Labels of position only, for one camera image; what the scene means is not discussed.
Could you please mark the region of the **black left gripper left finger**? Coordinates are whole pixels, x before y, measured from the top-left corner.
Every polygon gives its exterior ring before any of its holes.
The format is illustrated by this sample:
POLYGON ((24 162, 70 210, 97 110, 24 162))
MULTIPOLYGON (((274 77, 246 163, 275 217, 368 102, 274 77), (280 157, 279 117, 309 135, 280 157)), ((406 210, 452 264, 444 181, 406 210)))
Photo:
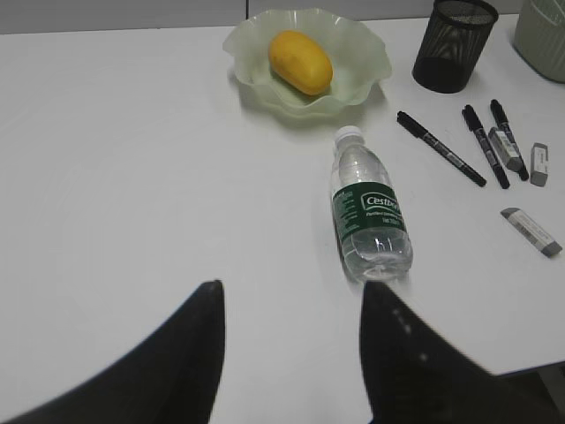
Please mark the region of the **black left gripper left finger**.
POLYGON ((208 423, 224 362, 224 290, 201 284, 147 339, 14 423, 208 423))

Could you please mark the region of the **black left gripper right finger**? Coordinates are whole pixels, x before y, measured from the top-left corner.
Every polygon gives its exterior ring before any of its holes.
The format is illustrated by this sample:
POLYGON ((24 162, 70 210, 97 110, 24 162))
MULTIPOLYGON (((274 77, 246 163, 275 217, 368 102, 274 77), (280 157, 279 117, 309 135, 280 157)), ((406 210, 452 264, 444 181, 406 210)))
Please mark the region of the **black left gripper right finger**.
POLYGON ((364 286, 359 354, 375 423, 564 421, 459 352, 383 282, 364 286))

